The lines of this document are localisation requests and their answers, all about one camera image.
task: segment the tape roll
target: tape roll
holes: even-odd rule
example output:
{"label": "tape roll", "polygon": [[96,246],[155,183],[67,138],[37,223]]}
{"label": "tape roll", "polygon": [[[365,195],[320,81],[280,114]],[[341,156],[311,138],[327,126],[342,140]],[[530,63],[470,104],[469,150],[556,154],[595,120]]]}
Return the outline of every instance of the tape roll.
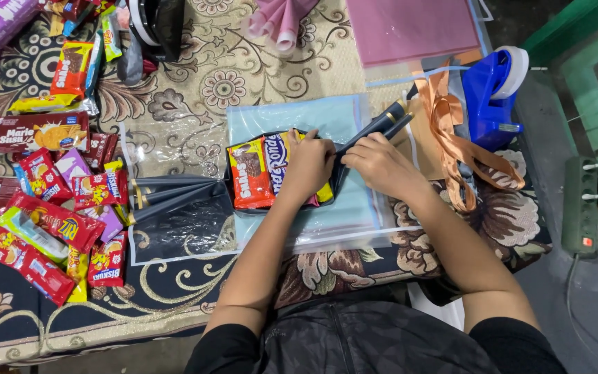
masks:
{"label": "tape roll", "polygon": [[507,51],[511,56],[511,70],[506,81],[500,86],[500,88],[491,95],[491,99],[500,100],[508,98],[513,95],[525,80],[527,70],[529,68],[529,56],[527,51],[518,47],[512,47],[509,45],[497,48],[495,52]]}
{"label": "tape roll", "polygon": [[133,25],[135,26],[135,30],[140,38],[145,42],[146,45],[149,46],[158,46],[159,43],[154,41],[151,35],[147,32],[144,28],[144,23],[142,22],[142,18],[140,17],[139,13],[139,4],[137,0],[130,0],[129,10],[131,15],[131,20],[133,21]]}

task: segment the light blue cellophane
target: light blue cellophane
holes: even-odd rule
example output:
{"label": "light blue cellophane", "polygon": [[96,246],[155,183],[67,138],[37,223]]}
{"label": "light blue cellophane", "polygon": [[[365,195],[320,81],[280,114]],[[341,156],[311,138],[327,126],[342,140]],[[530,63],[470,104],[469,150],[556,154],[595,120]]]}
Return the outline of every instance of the light blue cellophane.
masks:
{"label": "light blue cellophane", "polygon": [[[345,143],[370,122],[365,95],[328,97],[300,103],[265,106],[230,106],[227,111],[230,144],[260,136],[263,132],[290,128],[319,130],[320,137]],[[242,249],[260,225],[263,216],[235,215],[237,244]],[[333,204],[299,213],[290,229],[287,247],[295,253],[350,250],[391,245],[394,230],[386,197],[366,187],[361,175],[350,170]]]}

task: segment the pink wrapping paper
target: pink wrapping paper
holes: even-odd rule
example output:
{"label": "pink wrapping paper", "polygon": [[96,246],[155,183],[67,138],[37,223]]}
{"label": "pink wrapping paper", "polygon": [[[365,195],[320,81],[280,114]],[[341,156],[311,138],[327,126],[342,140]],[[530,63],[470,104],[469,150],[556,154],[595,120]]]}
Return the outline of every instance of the pink wrapping paper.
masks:
{"label": "pink wrapping paper", "polygon": [[292,53],[296,47],[299,21],[310,12],[318,0],[256,0],[258,9],[241,21],[247,38],[269,36],[279,52]]}
{"label": "pink wrapping paper", "polygon": [[347,0],[363,67],[480,47],[468,0]]}

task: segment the power strip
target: power strip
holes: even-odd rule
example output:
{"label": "power strip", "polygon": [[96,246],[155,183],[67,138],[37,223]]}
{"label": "power strip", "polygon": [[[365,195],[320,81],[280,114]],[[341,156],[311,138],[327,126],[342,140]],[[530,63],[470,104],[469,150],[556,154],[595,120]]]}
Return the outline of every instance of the power strip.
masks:
{"label": "power strip", "polygon": [[584,194],[597,194],[598,168],[583,169],[596,163],[590,157],[569,158],[564,176],[562,248],[582,259],[597,255],[597,199],[583,200]]}

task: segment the gold ribbon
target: gold ribbon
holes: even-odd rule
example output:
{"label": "gold ribbon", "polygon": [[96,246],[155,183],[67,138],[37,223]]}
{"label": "gold ribbon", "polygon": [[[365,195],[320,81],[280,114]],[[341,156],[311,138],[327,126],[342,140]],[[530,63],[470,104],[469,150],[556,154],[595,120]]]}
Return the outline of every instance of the gold ribbon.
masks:
{"label": "gold ribbon", "polygon": [[[474,191],[465,182],[458,168],[458,161],[469,166],[481,179],[502,190],[520,190],[525,186],[525,180],[518,171],[503,157],[491,153],[469,140],[463,139],[454,133],[454,125],[463,124],[463,109],[461,101],[450,95],[449,71],[432,74],[426,78],[415,80],[424,109],[430,118],[431,133],[438,143],[442,170],[446,190],[454,208],[460,212],[471,212],[477,207],[477,197]],[[485,174],[474,160],[500,171],[516,181],[515,186],[504,187]],[[465,201],[461,199],[461,188],[465,190]]]}

